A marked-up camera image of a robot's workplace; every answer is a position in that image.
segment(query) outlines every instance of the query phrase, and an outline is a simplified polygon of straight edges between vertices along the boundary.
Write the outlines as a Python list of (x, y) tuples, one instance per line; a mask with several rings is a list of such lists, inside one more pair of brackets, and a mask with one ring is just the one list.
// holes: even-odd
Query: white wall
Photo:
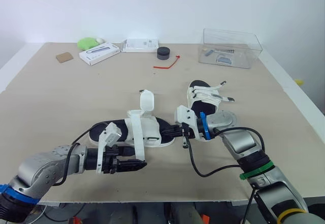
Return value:
[(20, 50), (25, 42), (0, 31), (0, 69)]
[(197, 43), (203, 28), (255, 33), (325, 110), (325, 0), (2, 0), (1, 20), (26, 42), (158, 37)]

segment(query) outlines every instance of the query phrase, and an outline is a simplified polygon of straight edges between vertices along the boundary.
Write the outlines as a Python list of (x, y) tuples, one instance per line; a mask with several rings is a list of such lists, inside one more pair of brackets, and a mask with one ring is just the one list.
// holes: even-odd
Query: orange object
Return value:
[(210, 222), (210, 217), (207, 215), (201, 215), (202, 221), (204, 224), (209, 224)]
[(68, 224), (82, 224), (82, 220), (76, 216), (69, 219)]
[(171, 68), (171, 67), (172, 67), (172, 66), (177, 62), (177, 60), (178, 60), (180, 57), (181, 57), (180, 55), (176, 55), (176, 60), (175, 60), (174, 63), (171, 64), (169, 67), (156, 67), (156, 66), (154, 66), (153, 68), (169, 69), (169, 68)]

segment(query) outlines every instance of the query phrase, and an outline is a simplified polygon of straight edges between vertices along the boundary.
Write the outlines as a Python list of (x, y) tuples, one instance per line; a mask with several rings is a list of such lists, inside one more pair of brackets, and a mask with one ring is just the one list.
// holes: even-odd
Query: green ring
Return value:
[(242, 180), (245, 180), (251, 176), (254, 176), (254, 175), (257, 175), (258, 173), (261, 173), (265, 170), (267, 170), (268, 168), (271, 168), (273, 165), (273, 162), (272, 161), (269, 161), (268, 163), (266, 163), (265, 165), (253, 170), (253, 171), (250, 171), (250, 172), (247, 172), (247, 173), (242, 173), (239, 175), (240, 179)]

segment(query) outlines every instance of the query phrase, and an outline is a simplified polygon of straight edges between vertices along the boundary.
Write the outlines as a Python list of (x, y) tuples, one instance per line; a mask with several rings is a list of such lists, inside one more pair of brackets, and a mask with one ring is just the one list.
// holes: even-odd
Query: green plush toy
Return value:
[(78, 41), (77, 46), (81, 50), (89, 50), (97, 45), (102, 44), (102, 39), (94, 39), (94, 38), (83, 38)]

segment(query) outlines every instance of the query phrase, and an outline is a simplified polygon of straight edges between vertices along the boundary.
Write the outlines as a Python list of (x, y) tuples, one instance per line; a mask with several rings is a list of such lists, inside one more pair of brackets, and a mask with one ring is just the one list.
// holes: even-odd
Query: yellow ring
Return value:
[(277, 223), (277, 224), (281, 224), (282, 219), (283, 219), (286, 215), (288, 215), (288, 214), (290, 214), (290, 213), (293, 213), (293, 212), (303, 212), (303, 213), (306, 213), (306, 211), (303, 210), (303, 209), (298, 209), (298, 208), (288, 209), (288, 210), (283, 211), (283, 212), (279, 215), (278, 220), (276, 221), (276, 223)]

